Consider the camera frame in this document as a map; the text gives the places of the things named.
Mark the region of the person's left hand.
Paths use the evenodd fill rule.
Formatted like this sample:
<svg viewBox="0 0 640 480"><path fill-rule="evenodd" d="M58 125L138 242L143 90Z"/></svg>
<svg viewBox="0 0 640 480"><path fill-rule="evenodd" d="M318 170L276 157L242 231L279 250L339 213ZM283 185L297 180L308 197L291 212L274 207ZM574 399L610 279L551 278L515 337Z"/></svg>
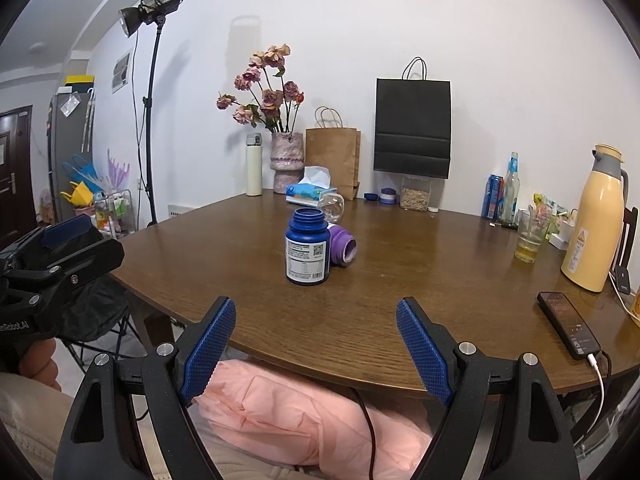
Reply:
<svg viewBox="0 0 640 480"><path fill-rule="evenodd" d="M20 374L61 391L58 366L53 359L55 349L56 343L53 338L35 341L21 360Z"/></svg>

